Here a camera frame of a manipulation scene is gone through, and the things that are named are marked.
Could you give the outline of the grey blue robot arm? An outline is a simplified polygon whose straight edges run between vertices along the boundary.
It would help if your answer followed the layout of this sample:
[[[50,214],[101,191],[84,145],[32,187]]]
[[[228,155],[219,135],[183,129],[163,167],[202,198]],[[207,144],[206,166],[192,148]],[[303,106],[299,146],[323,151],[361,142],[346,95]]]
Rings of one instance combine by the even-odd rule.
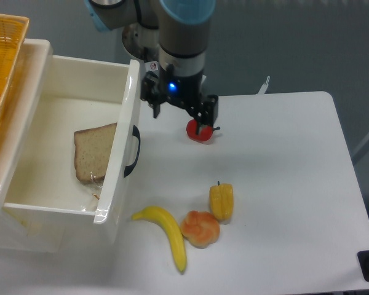
[[[147,71],[140,98],[160,113],[169,103],[186,110],[195,134],[212,128],[218,116],[218,96],[202,93],[205,54],[215,1],[86,1],[99,31],[133,28],[138,49],[129,53],[143,61],[156,60],[157,73]]]

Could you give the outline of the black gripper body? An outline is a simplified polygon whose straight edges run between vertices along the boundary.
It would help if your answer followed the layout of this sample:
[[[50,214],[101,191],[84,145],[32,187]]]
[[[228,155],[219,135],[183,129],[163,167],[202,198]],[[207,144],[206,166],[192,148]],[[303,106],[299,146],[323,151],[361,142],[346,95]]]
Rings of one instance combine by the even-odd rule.
[[[178,76],[178,68],[168,65],[158,74],[148,71],[141,82],[140,98],[153,109],[154,102],[168,103],[184,109],[193,119],[202,113],[202,125],[213,125],[218,117],[218,96],[204,95],[201,90],[202,72]]]

